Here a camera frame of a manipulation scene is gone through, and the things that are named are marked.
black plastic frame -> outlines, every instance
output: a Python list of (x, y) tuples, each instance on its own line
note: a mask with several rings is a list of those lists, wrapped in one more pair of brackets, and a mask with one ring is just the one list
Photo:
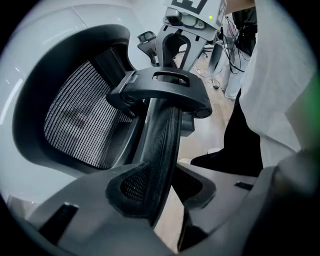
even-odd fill
[[(96, 67), (96, 56), (100, 57), (98, 60), (101, 62), (107, 53), (110, 56), (112, 49), (117, 55), (116, 68), (121, 63), (125, 71), (134, 70), (128, 59), (129, 38), (130, 32), (124, 26), (100, 25), (69, 36), (42, 57), (22, 88), (13, 116), (14, 141), (26, 159), (56, 170), (63, 170), (65, 166), (85, 174), (99, 170), (51, 146), (43, 131), (45, 118), (61, 86), (85, 61), (92, 60)], [(106, 68), (104, 64), (100, 64), (100, 67)], [(102, 68), (97, 71), (105, 77)], [(122, 72), (115, 72), (118, 77), (113, 76), (111, 79), (119, 79)]]

wooden floor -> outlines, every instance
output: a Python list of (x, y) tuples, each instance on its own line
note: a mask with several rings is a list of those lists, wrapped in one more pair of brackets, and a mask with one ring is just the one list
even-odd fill
[[(183, 53), (177, 55), (175, 59), (177, 65), (180, 65), (182, 58)], [(233, 111), (234, 102), (225, 98), (221, 89), (213, 88), (212, 79), (209, 78), (210, 74), (207, 73), (206, 68), (209, 58), (210, 55), (206, 58), (202, 54), (191, 72), (202, 79), (213, 113), (205, 119), (195, 119), (195, 131), (188, 137), (181, 137), (178, 160), (192, 159), (206, 154), (209, 149), (223, 148), (224, 146), (224, 133)], [(183, 215), (184, 206), (171, 187), (164, 210), (154, 231), (174, 253), (178, 253), (177, 243), (181, 233)]]

